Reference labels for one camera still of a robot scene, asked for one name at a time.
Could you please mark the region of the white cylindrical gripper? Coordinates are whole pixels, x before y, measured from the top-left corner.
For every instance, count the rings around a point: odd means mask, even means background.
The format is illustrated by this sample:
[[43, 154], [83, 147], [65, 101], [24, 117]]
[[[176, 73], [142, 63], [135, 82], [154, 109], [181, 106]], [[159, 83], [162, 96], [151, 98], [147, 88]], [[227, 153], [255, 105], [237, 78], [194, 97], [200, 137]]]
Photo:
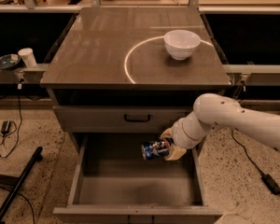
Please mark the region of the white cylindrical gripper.
[[206, 124], [200, 120], [194, 112], [179, 119], [171, 128], [166, 129], [160, 136], [160, 140], [172, 139], [174, 144], [169, 148], [169, 154], [164, 158], [167, 161], [179, 160], [186, 154], [187, 149], [193, 149], [210, 133], [219, 131], [221, 126]]

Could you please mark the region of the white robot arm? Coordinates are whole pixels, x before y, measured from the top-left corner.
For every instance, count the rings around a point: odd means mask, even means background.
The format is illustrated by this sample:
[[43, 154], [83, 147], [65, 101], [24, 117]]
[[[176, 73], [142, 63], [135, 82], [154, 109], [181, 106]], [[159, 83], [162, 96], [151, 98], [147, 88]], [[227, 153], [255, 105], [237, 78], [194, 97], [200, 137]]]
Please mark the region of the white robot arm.
[[232, 98], [206, 93], [195, 100], [190, 114], [162, 134], [173, 139], [165, 159], [179, 160], [188, 149], [222, 128], [236, 129], [280, 152], [280, 115], [246, 109]]

